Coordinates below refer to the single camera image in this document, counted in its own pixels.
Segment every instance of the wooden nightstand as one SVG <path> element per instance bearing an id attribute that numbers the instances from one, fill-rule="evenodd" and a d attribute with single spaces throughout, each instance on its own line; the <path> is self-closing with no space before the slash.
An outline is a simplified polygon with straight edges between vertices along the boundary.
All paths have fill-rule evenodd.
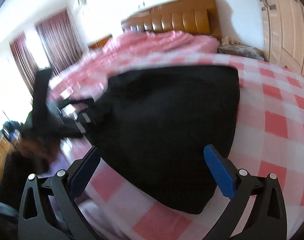
<path id="1" fill-rule="evenodd" d="M 90 44 L 90 45 L 88 46 L 88 48 L 89 48 L 89 49 L 102 48 L 102 47 L 108 42 L 108 40 L 109 40 L 110 38 L 112 38 L 112 37 L 113 37 L 112 34 L 109 34 L 108 36 L 106 36 L 106 37 L 100 39 L 99 41 L 97 41 L 97 42 L 95 42 L 95 43 L 93 43 L 93 44 Z"/>

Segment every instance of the wooden wardrobe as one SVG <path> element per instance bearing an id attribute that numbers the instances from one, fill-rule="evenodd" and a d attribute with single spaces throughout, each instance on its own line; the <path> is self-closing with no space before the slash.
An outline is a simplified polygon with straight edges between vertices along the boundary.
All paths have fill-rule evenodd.
<path id="1" fill-rule="evenodd" d="M 304 6 L 300 0 L 260 0 L 265 58 L 304 75 Z"/>

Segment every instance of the silver screw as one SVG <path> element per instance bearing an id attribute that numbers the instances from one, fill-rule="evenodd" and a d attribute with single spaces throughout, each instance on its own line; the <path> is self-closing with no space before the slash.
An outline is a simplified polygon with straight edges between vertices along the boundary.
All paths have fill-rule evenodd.
<path id="1" fill-rule="evenodd" d="M 277 176 L 276 176 L 274 173 L 270 173 L 270 178 L 271 178 L 271 179 L 276 179 Z"/>
<path id="2" fill-rule="evenodd" d="M 28 175 L 28 179 L 29 180 L 33 180 L 34 178 L 35 178 L 35 174 L 34 173 Z"/>
<path id="3" fill-rule="evenodd" d="M 65 171 L 64 170 L 60 170 L 57 172 L 57 176 L 62 177 L 65 175 Z"/>
<path id="4" fill-rule="evenodd" d="M 246 176 L 246 175 L 248 175 L 248 172 L 246 170 L 244 170 L 244 169 L 241 169 L 241 170 L 239 170 L 239 174 L 241 176 Z"/>

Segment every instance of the person's hand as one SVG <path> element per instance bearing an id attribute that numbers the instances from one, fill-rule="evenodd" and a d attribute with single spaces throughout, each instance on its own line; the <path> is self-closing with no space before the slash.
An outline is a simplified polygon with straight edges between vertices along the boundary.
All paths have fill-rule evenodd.
<path id="1" fill-rule="evenodd" d="M 18 144 L 18 149 L 24 157 L 31 158 L 37 155 L 51 163 L 56 160 L 57 153 L 60 150 L 60 144 L 60 139 L 30 140 L 22 138 Z"/>

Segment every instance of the bright window light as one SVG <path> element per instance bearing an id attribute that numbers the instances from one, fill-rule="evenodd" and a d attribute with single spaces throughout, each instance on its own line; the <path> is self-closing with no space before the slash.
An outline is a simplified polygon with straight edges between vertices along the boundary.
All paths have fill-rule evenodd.
<path id="1" fill-rule="evenodd" d="M 36 30 L 31 30 L 26 33 L 26 45 L 39 69 L 49 67 L 50 64 L 48 63 L 41 39 Z"/>

